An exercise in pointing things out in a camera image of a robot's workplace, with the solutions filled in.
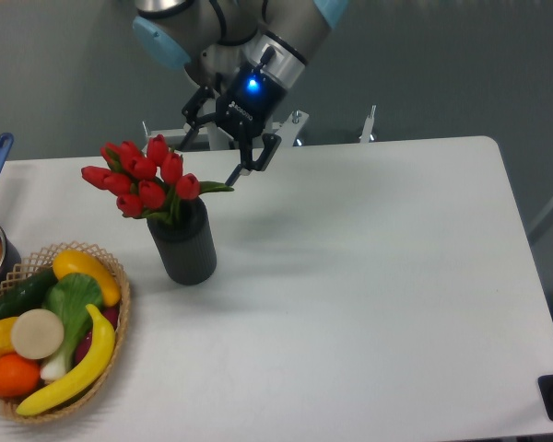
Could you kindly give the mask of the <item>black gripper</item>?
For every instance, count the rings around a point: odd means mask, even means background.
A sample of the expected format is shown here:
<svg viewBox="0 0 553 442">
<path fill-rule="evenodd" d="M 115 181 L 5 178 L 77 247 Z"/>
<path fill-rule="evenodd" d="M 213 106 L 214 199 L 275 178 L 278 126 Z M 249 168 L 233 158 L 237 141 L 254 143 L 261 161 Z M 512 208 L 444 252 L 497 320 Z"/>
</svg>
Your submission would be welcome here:
<svg viewBox="0 0 553 442">
<path fill-rule="evenodd" d="M 228 89 L 216 101 L 216 110 L 201 114 L 206 103 L 215 97 L 209 86 L 201 86 L 182 108 L 182 115 L 189 128 L 179 144 L 180 151 L 188 151 L 201 129 L 209 124 L 236 138 L 240 163 L 225 181 L 233 186 L 240 177 L 252 172 L 265 171 L 281 144 L 276 134 L 262 134 L 267 120 L 287 91 L 267 74 L 256 71 L 250 63 L 244 63 Z M 261 135 L 263 148 L 255 157 L 252 140 Z"/>
</svg>

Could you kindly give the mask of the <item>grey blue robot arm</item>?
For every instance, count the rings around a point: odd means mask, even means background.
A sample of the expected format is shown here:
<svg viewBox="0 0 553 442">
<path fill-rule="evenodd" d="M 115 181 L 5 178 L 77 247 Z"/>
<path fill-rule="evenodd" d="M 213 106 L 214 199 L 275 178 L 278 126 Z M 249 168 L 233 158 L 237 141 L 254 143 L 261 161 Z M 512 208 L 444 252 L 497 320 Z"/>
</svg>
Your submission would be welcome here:
<svg viewBox="0 0 553 442">
<path fill-rule="evenodd" d="M 132 29 L 146 52 L 183 70 L 197 90 L 182 108 L 186 149 L 199 130 L 211 148 L 234 146 L 226 183 L 267 168 L 292 146 L 309 116 L 274 113 L 347 9 L 345 1 L 137 1 Z"/>
</svg>

